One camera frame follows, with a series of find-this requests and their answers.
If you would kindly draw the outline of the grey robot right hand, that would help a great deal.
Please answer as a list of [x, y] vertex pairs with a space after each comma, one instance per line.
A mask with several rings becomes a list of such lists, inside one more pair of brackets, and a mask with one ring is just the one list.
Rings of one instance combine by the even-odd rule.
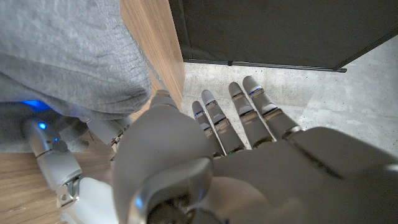
[[[83, 118], [82, 121], [114, 151], [118, 149], [124, 132], [133, 123], [130, 117], [116, 120]], [[61, 135], [39, 118], [26, 120], [22, 130], [47, 184], [57, 194], [57, 206], [64, 207], [78, 200], [82, 170]]]

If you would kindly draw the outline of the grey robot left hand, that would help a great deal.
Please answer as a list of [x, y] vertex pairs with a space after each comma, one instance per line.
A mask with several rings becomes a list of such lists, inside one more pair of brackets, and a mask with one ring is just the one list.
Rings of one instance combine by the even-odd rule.
[[396, 223], [397, 157], [303, 129], [251, 76], [229, 94], [245, 146], [210, 91], [181, 113], [159, 90], [114, 161], [121, 223]]

